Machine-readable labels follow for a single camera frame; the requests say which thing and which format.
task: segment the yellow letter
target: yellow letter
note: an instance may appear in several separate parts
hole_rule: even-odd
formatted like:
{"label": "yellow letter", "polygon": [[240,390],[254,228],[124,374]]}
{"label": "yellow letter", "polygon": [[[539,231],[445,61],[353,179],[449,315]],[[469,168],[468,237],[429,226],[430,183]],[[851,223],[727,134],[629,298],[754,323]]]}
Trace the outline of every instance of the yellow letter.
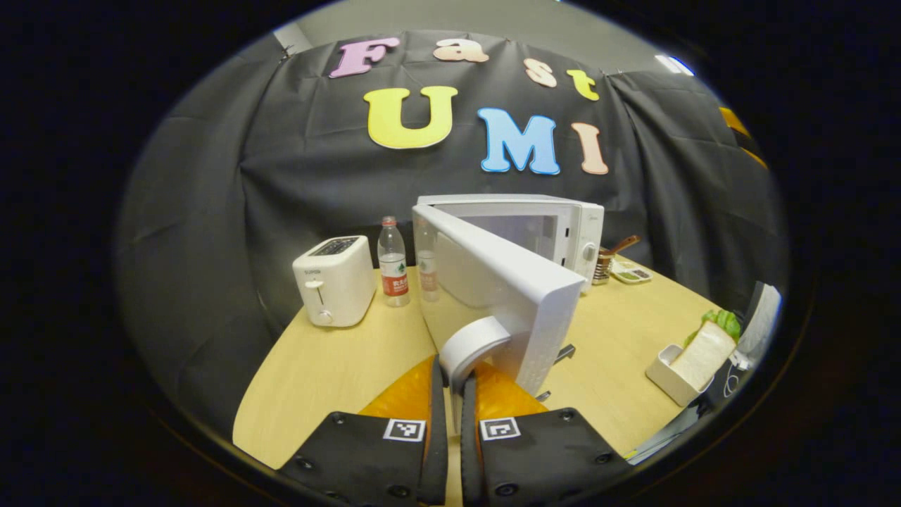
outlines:
{"label": "yellow letter", "polygon": [[488,55],[482,52],[482,45],[468,39],[445,39],[438,41],[439,48],[432,53],[444,61],[486,61]]}
{"label": "yellow letter", "polygon": [[597,135],[601,131],[589,124],[572,124],[572,130],[578,134],[582,142],[582,170],[588,174],[607,174],[607,164],[601,158],[601,145],[597,143]]}
{"label": "yellow letter", "polygon": [[576,85],[578,93],[582,94],[589,100],[598,100],[600,96],[591,90],[595,85],[595,81],[585,73],[584,70],[567,70],[567,74],[572,76],[572,81]]}
{"label": "yellow letter", "polygon": [[432,120],[423,128],[406,128],[400,123],[401,101],[410,95],[406,88],[373,90],[363,96],[369,102],[369,137],[386,148],[424,148],[440,143],[451,133],[453,113],[452,87],[425,87],[423,95],[431,99]]}
{"label": "yellow letter", "polygon": [[557,79],[551,75],[553,70],[548,67],[547,63],[533,58],[527,58],[523,60],[523,63],[525,64],[525,73],[529,75],[532,81],[548,88],[557,86]]}

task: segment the blue letter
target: blue letter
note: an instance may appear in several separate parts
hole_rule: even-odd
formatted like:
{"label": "blue letter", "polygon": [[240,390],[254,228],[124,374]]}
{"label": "blue letter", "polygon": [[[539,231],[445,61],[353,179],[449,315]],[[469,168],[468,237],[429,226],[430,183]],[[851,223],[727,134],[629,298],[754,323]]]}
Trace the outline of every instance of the blue letter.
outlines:
{"label": "blue letter", "polygon": [[504,148],[516,164],[525,169],[529,155],[534,152],[529,169],[537,174],[558,174],[560,166],[554,160],[554,137],[557,124],[545,116],[533,116],[525,131],[520,132],[513,118],[503,109],[482,107],[478,116],[485,120],[488,130],[488,156],[482,161],[482,169],[488,172],[507,172],[510,162],[504,158]]}

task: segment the plastic bottle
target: plastic bottle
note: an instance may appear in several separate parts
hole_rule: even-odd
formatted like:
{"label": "plastic bottle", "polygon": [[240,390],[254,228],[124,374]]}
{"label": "plastic bottle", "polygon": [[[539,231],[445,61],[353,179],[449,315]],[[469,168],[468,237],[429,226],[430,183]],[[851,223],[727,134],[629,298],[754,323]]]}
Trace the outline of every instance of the plastic bottle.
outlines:
{"label": "plastic bottle", "polygon": [[402,307],[409,303],[406,249],[394,217],[382,218],[382,234],[378,236],[378,267],[382,271],[382,291],[388,296],[388,306]]}

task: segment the toaster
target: toaster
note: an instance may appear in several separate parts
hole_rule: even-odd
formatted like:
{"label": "toaster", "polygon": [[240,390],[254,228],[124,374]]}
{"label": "toaster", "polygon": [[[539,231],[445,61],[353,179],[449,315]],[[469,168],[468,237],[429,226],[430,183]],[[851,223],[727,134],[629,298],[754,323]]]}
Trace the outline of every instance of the toaster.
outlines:
{"label": "toaster", "polygon": [[316,326],[353,326],[366,315],[377,287],[366,236],[327,239],[297,257],[291,267]]}

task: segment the pink letter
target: pink letter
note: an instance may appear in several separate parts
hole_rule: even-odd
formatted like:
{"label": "pink letter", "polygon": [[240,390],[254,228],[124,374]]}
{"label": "pink letter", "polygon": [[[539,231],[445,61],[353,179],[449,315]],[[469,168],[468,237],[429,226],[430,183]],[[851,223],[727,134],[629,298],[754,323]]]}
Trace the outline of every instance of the pink letter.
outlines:
{"label": "pink letter", "polygon": [[597,135],[601,131],[589,124],[572,124],[572,130],[578,134],[582,142],[582,170],[588,174],[607,174],[607,164],[601,158],[601,145],[597,143]]}
{"label": "pink letter", "polygon": [[527,58],[523,60],[523,63],[525,64],[525,73],[529,75],[529,79],[548,88],[557,86],[557,79],[551,75],[553,70],[548,67],[547,63],[537,61],[534,58]]}
{"label": "pink letter", "polygon": [[372,66],[366,63],[366,59],[373,62],[379,61],[385,57],[385,46],[394,48],[398,45],[400,45],[400,40],[397,37],[344,44],[341,46],[341,50],[344,51],[344,55],[341,56],[341,63],[338,64],[337,69],[329,74],[329,78],[365,74],[369,72],[369,69],[372,69]]}
{"label": "pink letter", "polygon": [[432,54],[444,61],[488,61],[488,55],[482,52],[482,45],[467,39],[438,41],[438,49]]}

